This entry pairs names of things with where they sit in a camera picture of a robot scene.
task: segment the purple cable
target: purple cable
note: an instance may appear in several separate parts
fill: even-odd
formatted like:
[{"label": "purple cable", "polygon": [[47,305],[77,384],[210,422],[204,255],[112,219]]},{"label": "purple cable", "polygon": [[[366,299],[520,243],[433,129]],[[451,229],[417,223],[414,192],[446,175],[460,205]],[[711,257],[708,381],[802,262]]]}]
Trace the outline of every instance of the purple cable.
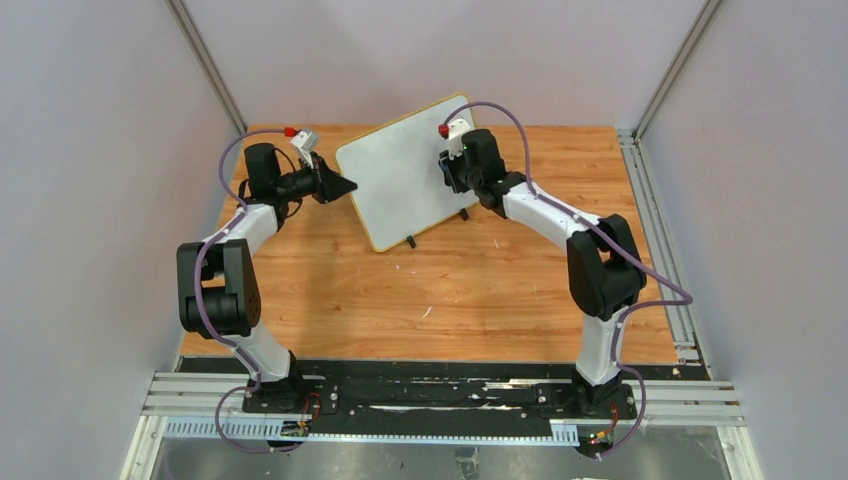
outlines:
[{"label": "purple cable", "polygon": [[610,248],[615,250],[616,253],[621,255],[625,260],[627,260],[631,265],[633,265],[634,267],[639,269],[642,273],[644,273],[645,275],[648,275],[649,277],[656,280],[659,284],[667,287],[668,289],[670,289],[674,293],[683,297],[681,300],[651,300],[651,301],[642,302],[642,303],[639,303],[639,304],[636,304],[636,305],[632,305],[632,306],[630,306],[630,308],[625,310],[621,314],[621,316],[618,318],[618,323],[621,325],[621,328],[616,328],[615,332],[613,333],[612,346],[610,348],[610,360],[612,362],[614,362],[615,365],[619,369],[621,369],[622,371],[627,372],[627,373],[633,375],[634,377],[636,377],[636,380],[639,382],[639,389],[642,392],[642,401],[641,401],[641,404],[639,406],[639,414],[636,416],[636,421],[633,422],[633,426],[630,427],[630,430],[628,430],[627,433],[624,434],[623,437],[621,437],[621,440],[616,442],[616,444],[613,445],[609,450],[607,450],[606,452],[604,452],[602,454],[599,454],[600,458],[606,457],[607,455],[610,455],[611,453],[618,450],[619,447],[621,447],[627,440],[630,439],[630,437],[633,436],[634,433],[636,433],[636,430],[639,428],[639,425],[642,423],[642,419],[645,418],[645,409],[646,409],[646,406],[647,406],[646,405],[647,396],[646,396],[646,388],[645,388],[645,379],[642,378],[642,374],[639,373],[639,371],[636,370],[635,368],[628,367],[626,365],[622,365],[621,361],[618,359],[616,347],[617,347],[617,345],[620,341],[621,331],[624,329],[625,320],[627,319],[627,317],[631,313],[633,313],[637,310],[641,310],[643,308],[647,308],[647,307],[657,307],[657,306],[670,307],[670,306],[678,306],[678,305],[689,305],[690,303],[692,303],[692,300],[693,300],[692,295],[690,295],[689,292],[684,290],[682,287],[675,285],[671,280],[663,277],[662,275],[657,273],[655,270],[653,270],[652,268],[648,267],[647,265],[645,265],[644,263],[639,261],[636,257],[634,257],[629,252],[627,252],[624,248],[622,248],[621,245],[619,245],[618,243],[613,241],[613,239],[610,238],[609,235],[604,233],[604,231],[601,230],[597,225],[595,225],[594,223],[583,218],[582,215],[578,215],[574,210],[571,210],[570,208],[568,208],[565,205],[563,205],[562,203],[554,200],[553,198],[550,198],[550,197],[547,197],[545,195],[538,193],[538,191],[536,190],[536,186],[533,184],[533,177],[532,177],[531,171],[530,171],[530,144],[527,141],[527,132],[524,131],[524,126],[521,125],[521,122],[518,121],[518,119],[515,117],[515,115],[512,114],[512,112],[510,112],[506,108],[498,105],[497,103],[470,102],[470,103],[467,103],[467,104],[457,108],[453,112],[451,112],[450,115],[447,116],[447,118],[445,119],[443,124],[447,125],[448,122],[450,122],[451,119],[453,117],[455,117],[456,114],[458,114],[459,112],[461,112],[465,109],[468,109],[468,108],[478,107],[478,106],[479,107],[491,107],[491,108],[494,108],[495,110],[501,111],[503,114],[505,114],[507,117],[509,117],[509,119],[512,120],[512,123],[515,124],[516,128],[518,128],[518,133],[521,135],[521,141],[522,141],[522,143],[524,143],[524,170],[525,170],[525,175],[527,177],[527,187],[530,190],[530,192],[536,198],[538,198],[539,200],[547,203],[548,205],[562,211],[563,213],[565,213],[569,217],[574,218],[581,225],[583,225],[584,227],[590,229],[593,233],[595,233],[601,240],[603,240],[607,245],[609,245]]},{"label": "purple cable", "polygon": [[215,407],[215,430],[218,432],[218,436],[221,437],[221,440],[226,442],[229,446],[235,448],[236,450],[244,453],[279,453],[279,452],[289,452],[299,447],[298,445],[293,445],[291,447],[280,447],[280,448],[249,448],[244,445],[239,444],[227,437],[224,433],[224,429],[221,428],[221,409],[224,407],[224,402],[229,398],[232,394],[240,391],[253,393],[259,390],[259,384],[262,381],[262,374],[259,371],[259,365],[257,365],[256,360],[250,356],[249,353],[242,350],[235,342],[232,340],[228,340],[221,336],[215,327],[212,325],[212,321],[209,319],[209,313],[206,312],[206,306],[203,303],[203,286],[201,283],[201,275],[200,272],[203,269],[203,261],[206,259],[206,253],[212,248],[218,240],[224,238],[227,233],[232,230],[236,225],[241,222],[244,217],[247,215],[247,203],[239,198],[238,195],[233,192],[230,186],[227,184],[226,178],[224,178],[224,163],[227,161],[227,155],[230,153],[230,150],[236,146],[239,142],[243,141],[247,137],[251,137],[253,135],[259,135],[262,133],[282,133],[285,134],[285,130],[280,128],[263,128],[260,130],[253,130],[247,132],[245,134],[239,135],[229,145],[224,148],[224,153],[221,154],[221,159],[218,162],[218,180],[221,182],[221,186],[224,187],[224,191],[227,192],[227,195],[231,196],[238,202],[241,210],[238,211],[233,217],[232,220],[227,222],[224,225],[224,228],[218,230],[203,246],[200,247],[200,251],[197,252],[197,260],[194,262],[194,295],[197,297],[197,312],[200,314],[200,319],[203,321],[203,326],[206,327],[206,331],[209,332],[209,335],[212,336],[218,342],[230,347],[233,349],[233,353],[241,358],[245,363],[250,365],[250,368],[256,372],[256,382],[252,387],[235,387],[232,390],[225,393],[221,400],[218,401],[218,406]]}]

